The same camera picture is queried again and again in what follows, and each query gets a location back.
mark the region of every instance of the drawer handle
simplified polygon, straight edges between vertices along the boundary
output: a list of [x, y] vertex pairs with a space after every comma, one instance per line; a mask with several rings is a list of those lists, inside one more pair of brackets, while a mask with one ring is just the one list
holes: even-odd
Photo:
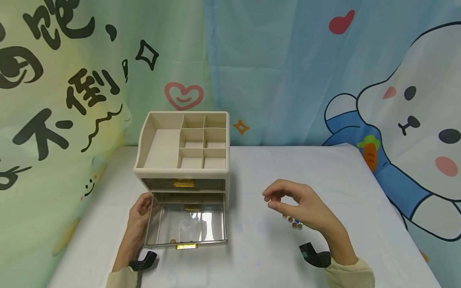
[[194, 179], [176, 179], [173, 183], [174, 187], [195, 187]]
[[176, 245], [176, 250], [183, 250], [183, 249], [196, 249], [197, 243], [193, 244], [178, 244]]

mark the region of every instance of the white tablecloth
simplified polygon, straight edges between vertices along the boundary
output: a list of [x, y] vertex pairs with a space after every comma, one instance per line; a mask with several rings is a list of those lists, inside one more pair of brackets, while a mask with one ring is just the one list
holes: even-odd
[[[114, 154], [50, 288], [105, 286], [128, 210], [145, 192], [133, 174], [136, 150], [121, 147]], [[298, 248], [312, 242], [325, 251], [323, 237], [292, 229], [263, 201], [262, 191], [277, 178], [307, 183], [320, 195], [344, 223], [357, 255], [374, 269], [377, 288], [440, 287], [353, 146], [232, 147], [230, 155], [229, 245], [155, 251], [156, 268], [142, 275], [143, 288], [326, 288], [323, 269], [305, 262]]]

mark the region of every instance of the sleeve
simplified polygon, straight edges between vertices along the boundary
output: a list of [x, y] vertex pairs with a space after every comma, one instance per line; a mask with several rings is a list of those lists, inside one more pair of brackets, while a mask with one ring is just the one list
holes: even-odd
[[136, 288], [138, 285], [138, 272], [131, 267], [124, 267], [117, 272], [109, 273], [106, 288]]
[[374, 288], [375, 285], [373, 270], [362, 259], [354, 265], [344, 266], [331, 258], [331, 265], [325, 272], [330, 288]]

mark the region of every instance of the carrot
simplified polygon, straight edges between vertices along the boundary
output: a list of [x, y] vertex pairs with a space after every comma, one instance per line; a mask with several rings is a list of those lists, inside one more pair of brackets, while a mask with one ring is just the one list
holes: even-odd
[[357, 144], [358, 148], [363, 148], [363, 159], [373, 173], [376, 170], [376, 165], [378, 165], [379, 146], [379, 140], [373, 135], [367, 135], [363, 142]]
[[429, 257], [427, 257], [426, 254], [424, 254], [421, 250], [420, 252], [421, 252], [421, 255], [423, 255], [423, 258], [426, 261], [426, 263], [429, 263]]

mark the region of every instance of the backdrop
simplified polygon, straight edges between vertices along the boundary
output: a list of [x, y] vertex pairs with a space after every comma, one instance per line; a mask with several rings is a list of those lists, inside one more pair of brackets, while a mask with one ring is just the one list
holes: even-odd
[[233, 145], [360, 149], [443, 287], [461, 275], [461, 1], [205, 0]]
[[0, 287], [46, 287], [123, 136], [210, 92], [201, 1], [0, 1]]
[[0, 286], [46, 287], [148, 111], [226, 110], [233, 145], [357, 146], [458, 287], [458, 21], [460, 0], [3, 1]]

